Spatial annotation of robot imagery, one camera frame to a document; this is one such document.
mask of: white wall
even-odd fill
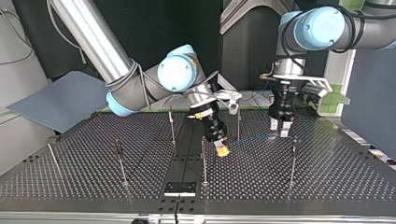
[[[15,11],[11,0],[0,0],[0,7]],[[24,36],[21,23],[10,15],[7,17]],[[29,47],[18,39],[0,16],[0,63],[18,60],[29,52]],[[6,110],[8,105],[47,85],[35,54],[19,63],[0,65],[0,175],[42,148],[46,139],[54,134],[53,130]]]

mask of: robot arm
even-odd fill
[[[287,137],[294,121],[293,100],[306,81],[332,91],[322,77],[303,76],[309,50],[388,49],[396,47],[396,1],[367,0],[362,12],[341,7],[319,7],[282,16],[278,28],[276,62],[272,72],[274,103],[269,108],[271,130],[283,121],[281,137]]]
[[[191,112],[205,126],[205,137],[226,156],[227,128],[219,119],[218,99],[205,83],[205,74],[190,45],[168,53],[143,74],[111,32],[92,0],[49,0],[73,37],[102,76],[110,109],[128,116],[173,92],[183,92]]]

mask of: metal plate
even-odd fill
[[[292,140],[271,137],[266,111],[242,113],[239,141],[236,117],[220,117],[231,153],[219,158],[205,144],[209,186],[201,186],[196,213],[396,216],[396,173],[328,120],[299,111],[290,130],[301,139],[291,185]]]
[[[105,82],[83,72],[72,71],[43,90],[9,105],[7,109],[65,133],[89,118],[94,111],[105,108],[107,92]]]
[[[181,136],[185,118],[186,114],[174,114],[176,136]],[[128,188],[122,185],[120,163],[114,151],[116,137],[120,138],[124,150]],[[159,201],[175,152],[167,113],[135,114],[127,118],[99,115],[53,150],[59,168],[49,152],[33,156],[26,161],[26,168],[0,187],[0,198],[113,203]]]
[[[267,111],[242,112],[239,141],[237,117],[220,115],[231,154],[218,158],[206,144],[207,187],[200,183],[200,122],[174,115],[175,150],[167,113],[101,115],[54,146],[59,169],[44,151],[2,176],[0,211],[396,217],[396,173],[314,112],[299,111],[290,130],[302,141],[291,187],[291,139],[270,138]],[[116,136],[128,189],[113,152]],[[169,181],[196,182],[197,195],[164,198]]]

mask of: light blue joint cap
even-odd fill
[[[183,55],[183,54],[195,54],[194,49],[192,48],[191,45],[184,45],[181,47],[178,47],[177,49],[174,49],[172,51],[170,51],[166,57],[170,57],[170,56],[174,56],[174,55]]]
[[[158,79],[169,91],[188,89],[197,77],[196,62],[185,54],[195,54],[192,46],[172,50],[158,66]]]
[[[108,107],[110,107],[111,111],[113,111],[113,113],[115,113],[118,116],[126,117],[134,113],[134,111],[120,105],[116,101],[116,99],[114,99],[113,94],[111,94],[111,91],[107,93],[106,100],[108,103]]]
[[[346,21],[334,7],[320,7],[304,14],[294,26],[296,42],[308,50],[326,49],[337,42]]]
[[[278,26],[278,29],[285,24],[286,22],[290,21],[291,19],[293,19],[293,17],[295,17],[297,14],[299,14],[301,11],[292,11],[292,12],[288,12],[285,13],[281,18],[280,18],[280,24]]]
[[[390,43],[389,45],[385,46],[382,49],[396,49],[396,40]]]

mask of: gray panel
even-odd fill
[[[106,93],[103,81],[73,71],[8,109],[65,133],[94,111],[106,107]]]
[[[358,50],[342,122],[369,143],[396,158],[396,49]]]

